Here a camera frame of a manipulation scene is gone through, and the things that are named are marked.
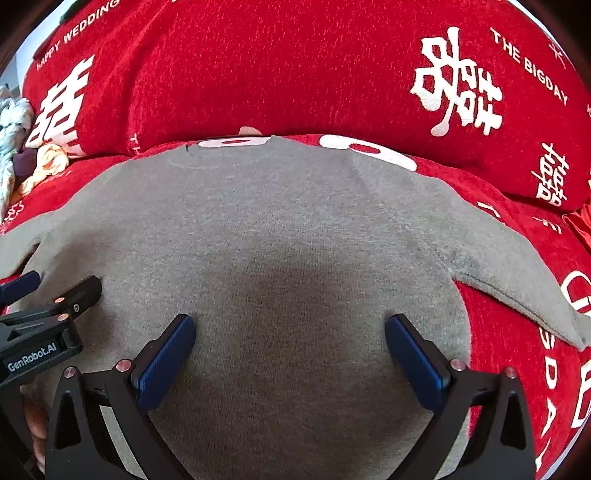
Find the metal screw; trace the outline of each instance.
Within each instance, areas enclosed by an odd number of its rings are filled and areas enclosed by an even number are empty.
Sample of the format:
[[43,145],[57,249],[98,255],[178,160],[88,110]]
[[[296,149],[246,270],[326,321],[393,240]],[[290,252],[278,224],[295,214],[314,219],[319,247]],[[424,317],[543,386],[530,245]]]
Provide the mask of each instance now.
[[64,377],[72,378],[74,375],[76,375],[76,367],[68,367],[64,370]]
[[128,358],[124,358],[123,360],[119,360],[115,368],[120,372],[127,372],[131,368],[131,360]]
[[515,368],[513,367],[507,367],[505,368],[505,375],[509,378],[517,378],[517,370],[515,370]]
[[454,358],[449,364],[456,372],[463,372],[466,369],[466,362],[459,358]]

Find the white fabric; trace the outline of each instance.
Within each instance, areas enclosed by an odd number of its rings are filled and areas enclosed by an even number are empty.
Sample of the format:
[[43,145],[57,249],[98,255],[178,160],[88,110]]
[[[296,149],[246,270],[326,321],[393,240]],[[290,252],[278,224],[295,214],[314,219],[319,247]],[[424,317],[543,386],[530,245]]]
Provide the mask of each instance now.
[[27,138],[32,120],[33,109],[26,98],[0,100],[0,222],[4,220],[14,187],[12,158]]

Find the orange fabric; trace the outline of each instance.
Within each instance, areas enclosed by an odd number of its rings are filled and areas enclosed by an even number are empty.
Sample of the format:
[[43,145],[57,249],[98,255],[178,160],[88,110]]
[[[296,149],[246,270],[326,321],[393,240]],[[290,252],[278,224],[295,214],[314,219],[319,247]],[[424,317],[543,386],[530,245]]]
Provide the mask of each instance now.
[[42,145],[37,151],[37,168],[35,168],[33,175],[22,182],[16,192],[13,192],[10,205],[14,205],[31,193],[33,188],[47,177],[63,172],[69,164],[70,160],[66,152],[59,145]]

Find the wall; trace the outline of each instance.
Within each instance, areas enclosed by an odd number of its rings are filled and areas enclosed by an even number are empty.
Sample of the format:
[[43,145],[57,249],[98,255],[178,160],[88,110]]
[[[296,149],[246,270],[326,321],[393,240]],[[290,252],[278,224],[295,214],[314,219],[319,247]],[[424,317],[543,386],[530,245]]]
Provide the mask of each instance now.
[[64,0],[41,24],[26,38],[15,55],[18,84],[22,90],[22,83],[29,65],[33,61],[33,54],[48,35],[59,25],[61,16],[70,8],[75,0]]

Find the red fabric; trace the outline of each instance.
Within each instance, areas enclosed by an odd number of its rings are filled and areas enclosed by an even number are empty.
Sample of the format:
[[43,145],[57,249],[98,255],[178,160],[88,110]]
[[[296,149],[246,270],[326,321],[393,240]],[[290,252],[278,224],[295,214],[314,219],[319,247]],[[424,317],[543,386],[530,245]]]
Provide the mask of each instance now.
[[564,221],[572,228],[581,243],[591,252],[591,205],[587,201],[578,212],[564,216]]
[[[488,135],[475,121],[463,126],[456,106],[449,131],[434,136],[431,129],[444,118],[449,98],[444,95],[439,108],[430,103],[435,111],[429,111],[411,92],[417,69],[431,66],[422,41],[442,37],[453,55],[450,27],[459,29],[458,59],[472,59],[476,76],[478,68],[484,78],[489,72],[502,93],[495,99],[491,88],[489,97],[459,73],[457,94],[471,90],[475,104],[482,97],[482,106],[502,117]],[[589,194],[591,99],[559,49],[508,2],[91,0],[48,45],[23,89],[36,113],[47,117],[30,142],[54,141],[70,153],[108,156],[76,162],[47,180],[11,210],[0,234],[58,208],[105,168],[138,153],[140,158],[185,140],[236,135],[244,126],[265,135],[326,132],[376,143],[353,142],[364,145],[355,148],[366,154],[384,145],[417,155],[420,174],[443,179],[528,238],[558,283],[569,280],[564,293],[570,301],[578,301],[582,312],[589,308],[584,300],[591,297],[591,281],[583,275],[591,274],[591,257],[560,214],[579,208]],[[437,48],[434,53],[441,56]],[[442,72],[451,82],[452,69]],[[433,80],[428,77],[424,86],[433,89]],[[62,90],[69,94],[60,95]],[[318,146],[321,135],[293,138]],[[544,160],[544,144],[557,155]],[[559,208],[536,198],[541,158],[558,172],[556,190],[562,175],[566,198]],[[520,314],[458,288],[470,317],[470,366],[498,371],[513,365],[519,371],[540,478],[576,432],[571,426],[577,405],[579,417],[587,413],[589,392],[579,402],[579,390],[587,387],[582,371],[590,349],[577,352],[552,342]],[[552,367],[546,374],[554,361],[556,384]],[[544,432],[548,399],[556,417]]]
[[[411,92],[416,70],[431,66],[421,41],[442,37],[451,56],[450,27],[459,29],[458,61],[472,59],[467,72],[478,77],[482,68],[500,89],[496,100],[479,90],[486,82],[471,86],[460,72],[455,94],[471,91],[476,110],[481,97],[483,109],[502,117],[488,135],[475,126],[476,114],[463,127],[456,107],[449,132],[434,137],[448,99],[428,111]],[[321,131],[459,167],[535,199],[540,181],[532,171],[540,175],[545,143],[568,164],[562,180],[554,178],[567,198],[554,204],[573,211],[588,196],[589,94],[558,47],[508,2],[92,0],[50,44],[23,90],[37,112],[76,65],[92,65],[79,89],[76,135],[59,137],[54,125],[38,141],[79,144],[86,155],[133,155],[235,135],[242,126],[278,135]],[[438,47],[434,53],[441,55]],[[450,82],[451,72],[444,67]],[[428,77],[425,87],[433,85]],[[68,132],[70,123],[63,122]]]

